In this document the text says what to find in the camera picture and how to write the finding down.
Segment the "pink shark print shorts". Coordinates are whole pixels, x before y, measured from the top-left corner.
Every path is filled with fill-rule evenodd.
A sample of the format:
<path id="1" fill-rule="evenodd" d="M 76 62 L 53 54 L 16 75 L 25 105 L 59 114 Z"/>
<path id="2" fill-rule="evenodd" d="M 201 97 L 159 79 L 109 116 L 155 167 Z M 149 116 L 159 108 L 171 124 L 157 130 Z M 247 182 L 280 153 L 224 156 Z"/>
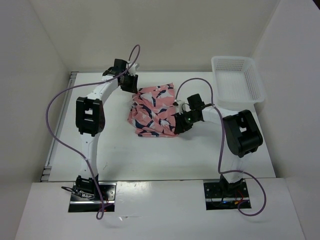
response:
<path id="1" fill-rule="evenodd" d="M 139 137 L 175 137 L 174 101 L 173 83 L 140 88 L 132 96 L 127 121 Z"/>

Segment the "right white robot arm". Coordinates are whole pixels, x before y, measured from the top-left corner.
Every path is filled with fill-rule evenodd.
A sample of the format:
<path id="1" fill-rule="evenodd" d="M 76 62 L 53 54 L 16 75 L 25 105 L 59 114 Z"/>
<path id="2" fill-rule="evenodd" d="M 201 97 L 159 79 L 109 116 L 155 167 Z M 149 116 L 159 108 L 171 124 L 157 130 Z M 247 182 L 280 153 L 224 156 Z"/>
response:
<path id="1" fill-rule="evenodd" d="M 175 100 L 176 135 L 190 130 L 197 122 L 221 126 L 222 144 L 218 159 L 219 191 L 230 197 L 243 182 L 249 158 L 263 143 L 262 134 L 250 110 L 232 111 L 205 104 L 199 94 L 187 98 L 187 102 Z"/>

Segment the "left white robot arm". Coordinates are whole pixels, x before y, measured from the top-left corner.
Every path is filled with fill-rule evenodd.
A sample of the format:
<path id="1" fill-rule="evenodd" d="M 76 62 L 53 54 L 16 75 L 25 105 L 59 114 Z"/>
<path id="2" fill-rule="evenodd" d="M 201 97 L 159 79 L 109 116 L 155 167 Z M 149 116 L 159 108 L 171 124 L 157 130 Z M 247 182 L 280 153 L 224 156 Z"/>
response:
<path id="1" fill-rule="evenodd" d="M 85 164 L 76 178 L 74 191 L 89 200 L 100 197 L 97 154 L 98 140 L 106 124 L 104 104 L 117 88 L 134 94 L 138 92 L 138 67 L 137 63 L 115 59 L 94 90 L 76 100 L 75 125 L 80 133 Z"/>

